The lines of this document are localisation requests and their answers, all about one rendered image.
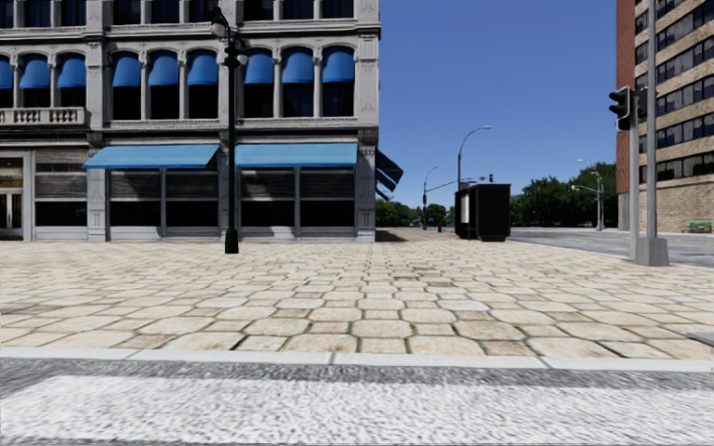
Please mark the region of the tan brick building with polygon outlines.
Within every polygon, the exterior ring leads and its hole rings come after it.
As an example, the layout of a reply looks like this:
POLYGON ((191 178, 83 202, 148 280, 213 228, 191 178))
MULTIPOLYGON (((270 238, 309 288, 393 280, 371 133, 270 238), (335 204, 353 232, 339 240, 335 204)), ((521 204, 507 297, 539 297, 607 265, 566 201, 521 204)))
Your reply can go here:
MULTIPOLYGON (((647 84, 648 0, 616 0, 615 90, 647 84)), ((657 228, 714 224, 714 0, 655 0, 657 228)), ((617 224, 628 230, 629 142, 616 137, 617 224)))

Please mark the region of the traffic light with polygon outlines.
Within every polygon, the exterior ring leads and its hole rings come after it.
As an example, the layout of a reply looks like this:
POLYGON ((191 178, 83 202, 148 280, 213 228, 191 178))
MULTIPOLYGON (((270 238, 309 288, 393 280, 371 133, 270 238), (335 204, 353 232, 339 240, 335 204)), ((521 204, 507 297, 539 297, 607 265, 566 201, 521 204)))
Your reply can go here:
POLYGON ((656 206, 656 0, 616 0, 616 84, 609 95, 615 114, 616 192, 620 226, 629 231, 629 257, 638 265, 669 264, 668 241, 657 236, 656 206), (637 87, 636 7, 646 7, 646 81, 637 87))
MULTIPOLYGON (((441 187, 449 186, 449 185, 452 185, 452 184, 454 184, 454 183, 456 183, 456 189, 457 189, 457 190, 462 189, 462 188, 461 188, 461 182, 462 182, 462 181, 461 181, 461 179, 457 179, 456 181, 450 181, 450 182, 447 182, 447 183, 442 184, 441 186, 437 186, 437 187, 435 187, 435 188, 431 188, 431 189, 427 190, 427 180, 428 180, 428 177, 429 177, 430 173, 433 172, 434 170, 436 170, 438 167, 439 167, 438 165, 432 167, 431 170, 425 175, 425 178, 424 178, 423 194, 422 194, 422 204, 423 204, 423 206, 422 206, 422 216, 423 216, 423 219, 422 219, 422 229, 423 229, 424 231, 426 231, 426 230, 428 229, 428 228, 427 228, 427 226, 428 226, 428 225, 427 225, 427 192, 428 192, 428 191, 431 191, 431 190, 437 190, 437 189, 439 189, 439 188, 441 188, 441 187)), ((478 177, 477 179, 474 179, 473 177, 467 177, 467 178, 463 178, 463 179, 466 180, 467 186, 470 185, 470 184, 477 184, 479 181, 483 181, 483 180, 486 180, 486 179, 488 179, 489 182, 493 182, 493 174, 489 174, 487 177, 481 176, 481 177, 478 177)))

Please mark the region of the dark green street lamp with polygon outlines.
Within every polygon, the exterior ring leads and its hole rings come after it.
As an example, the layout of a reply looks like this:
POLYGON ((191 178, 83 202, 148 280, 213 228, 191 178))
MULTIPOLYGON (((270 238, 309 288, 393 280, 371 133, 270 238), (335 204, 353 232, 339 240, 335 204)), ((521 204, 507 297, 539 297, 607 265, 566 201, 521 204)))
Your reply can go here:
POLYGON ((245 41, 234 32, 221 8, 216 6, 211 20, 211 32, 226 39, 223 64, 228 69, 228 227, 225 234, 225 253, 239 253, 238 230, 235 223, 235 134, 236 134, 236 71, 247 60, 245 41))

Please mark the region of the grey stone building blue awnings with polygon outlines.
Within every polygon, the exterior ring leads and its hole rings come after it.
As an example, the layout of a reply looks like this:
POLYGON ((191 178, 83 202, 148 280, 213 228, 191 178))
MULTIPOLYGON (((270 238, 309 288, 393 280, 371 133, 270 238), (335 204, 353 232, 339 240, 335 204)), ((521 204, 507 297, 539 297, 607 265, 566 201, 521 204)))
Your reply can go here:
POLYGON ((371 242, 379 0, 0 0, 0 240, 371 242))

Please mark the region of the grey street lamp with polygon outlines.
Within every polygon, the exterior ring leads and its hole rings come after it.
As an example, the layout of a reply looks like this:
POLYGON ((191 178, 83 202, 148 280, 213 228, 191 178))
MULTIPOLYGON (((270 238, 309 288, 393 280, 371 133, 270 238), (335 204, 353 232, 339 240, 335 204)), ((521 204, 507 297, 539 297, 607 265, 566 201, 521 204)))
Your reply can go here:
POLYGON ((477 128, 474 128, 474 129, 470 130, 470 131, 466 134, 466 136, 464 136, 464 138, 462 139, 462 142, 461 142, 460 147, 459 147, 458 155, 457 155, 457 181, 456 181, 457 190, 462 190, 462 186, 461 186, 461 182, 462 182, 462 175, 461 175, 462 153, 463 153, 463 149, 464 149, 464 146, 465 146, 467 140, 469 139, 469 137, 470 137, 471 135, 473 135, 474 133, 476 133, 476 132, 478 132, 478 131, 490 130, 490 129, 492 129, 492 128, 493 128, 493 127, 492 127, 491 125, 482 125, 482 126, 479 126, 479 127, 477 127, 477 128))
POLYGON ((577 159, 576 160, 578 163, 586 163, 588 167, 590 168, 590 173, 592 175, 595 175, 597 178, 597 188, 589 188, 586 186, 582 185, 575 185, 571 184, 570 185, 570 191, 572 190, 590 190, 596 193, 596 200, 597 200, 597 226, 596 226, 596 231, 603 231, 604 230, 604 225, 603 225, 603 198, 604 198, 604 191, 603 191, 603 185, 602 185, 602 176, 600 175, 599 171, 597 170, 597 166, 593 163, 591 163, 588 160, 585 159, 577 159))

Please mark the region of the trees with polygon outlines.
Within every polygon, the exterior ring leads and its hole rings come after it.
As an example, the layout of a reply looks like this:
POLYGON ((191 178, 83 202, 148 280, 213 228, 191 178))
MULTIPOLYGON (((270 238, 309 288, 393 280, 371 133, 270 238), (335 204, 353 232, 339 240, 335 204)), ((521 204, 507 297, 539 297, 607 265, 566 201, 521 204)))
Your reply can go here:
MULTIPOLYGON (((430 203, 426 208, 425 222, 429 227, 436 227, 438 223, 445 226, 450 220, 447 215, 453 211, 453 206, 430 203)), ((420 206, 410 208, 399 202, 376 200, 377 227, 420 227, 423 222, 423 209, 420 206)))
POLYGON ((586 167, 564 182, 555 177, 533 179, 510 201, 510 222, 515 227, 595 227, 598 224, 597 179, 603 186, 603 225, 618 226, 615 165, 586 167))

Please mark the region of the black bus shelter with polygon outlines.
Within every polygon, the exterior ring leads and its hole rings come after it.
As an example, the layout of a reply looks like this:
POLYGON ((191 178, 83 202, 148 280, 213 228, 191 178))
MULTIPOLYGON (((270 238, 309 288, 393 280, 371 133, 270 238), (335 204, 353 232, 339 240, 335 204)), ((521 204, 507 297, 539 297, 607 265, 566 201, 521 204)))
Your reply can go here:
POLYGON ((461 239, 504 242, 510 236, 510 184, 479 184, 455 193, 455 232, 461 239))

